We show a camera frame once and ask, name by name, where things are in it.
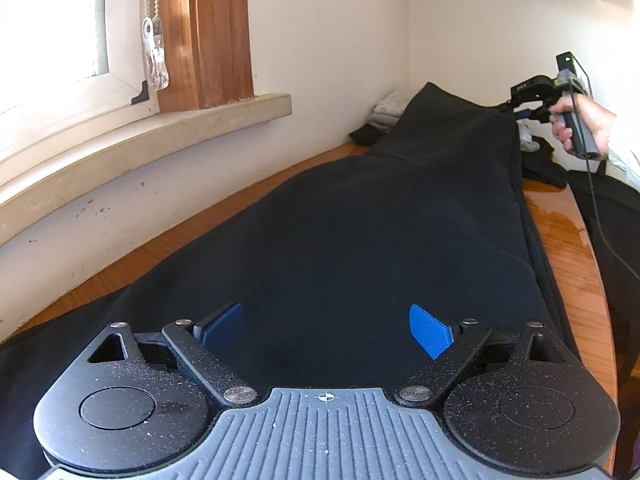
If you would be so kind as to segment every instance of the hand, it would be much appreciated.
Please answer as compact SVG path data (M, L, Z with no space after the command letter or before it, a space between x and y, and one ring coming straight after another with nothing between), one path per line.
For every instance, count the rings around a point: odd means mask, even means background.
M607 158L609 154L609 136L616 115L583 94L575 95L575 105L578 107L578 115L584 121L587 128L591 130L593 140L595 140L596 146L602 154L602 158ZM549 108L549 111L552 114L558 115L564 112L573 112L574 104L572 103L571 96L561 97L555 105ZM574 148L571 142L571 137L574 132L553 115L551 115L551 122L553 123L551 131L554 137L562 142L562 147L567 153L571 153L571 150Z

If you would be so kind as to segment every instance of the metal rivet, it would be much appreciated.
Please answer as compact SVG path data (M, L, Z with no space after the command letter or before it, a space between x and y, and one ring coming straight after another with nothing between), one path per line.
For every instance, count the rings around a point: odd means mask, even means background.
M431 390L426 386L407 386L400 390L399 395L407 402L423 402L431 397Z
M258 393L249 386L233 386L225 391L223 397L234 404L246 404L258 396Z

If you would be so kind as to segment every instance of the gray cloth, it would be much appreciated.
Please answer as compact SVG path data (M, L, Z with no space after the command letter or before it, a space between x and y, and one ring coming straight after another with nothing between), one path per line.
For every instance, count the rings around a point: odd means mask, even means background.
M403 92L395 90L376 103L367 123L379 132L388 133L396 125L410 100Z
M531 137L531 130L522 121L518 121L518 131L520 133L520 151L525 153L535 153L540 149L540 145Z

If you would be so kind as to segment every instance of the wooden table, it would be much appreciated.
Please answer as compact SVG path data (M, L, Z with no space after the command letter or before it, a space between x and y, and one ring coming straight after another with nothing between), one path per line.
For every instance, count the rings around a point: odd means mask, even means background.
M165 257L257 201L294 174L364 151L352 144L344 144L230 196L102 270L33 317L20 330L129 285ZM524 187L584 365L617 401L616 361L609 311L591 242L574 196L568 187L558 190L529 180L524 182Z

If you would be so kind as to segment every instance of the sleeve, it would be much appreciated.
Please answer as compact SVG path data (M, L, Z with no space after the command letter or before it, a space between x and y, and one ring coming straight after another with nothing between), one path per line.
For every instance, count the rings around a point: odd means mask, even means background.
M640 128L638 118L618 115L609 137L609 160L615 176L640 192Z

